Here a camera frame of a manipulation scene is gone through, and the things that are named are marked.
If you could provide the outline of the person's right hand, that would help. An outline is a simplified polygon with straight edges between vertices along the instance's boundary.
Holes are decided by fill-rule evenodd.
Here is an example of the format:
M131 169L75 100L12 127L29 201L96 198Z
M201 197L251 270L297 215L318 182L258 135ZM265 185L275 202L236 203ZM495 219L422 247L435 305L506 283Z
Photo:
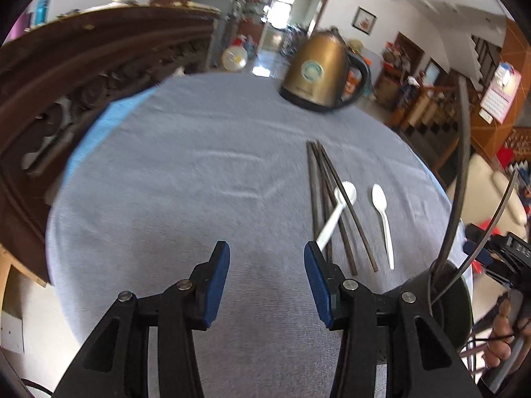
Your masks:
M488 368L499 366L511 355L510 344L514 340L513 330L508 316L511 312L511 304L508 298L499 305L498 314L492 323L490 341L483 353L483 359Z

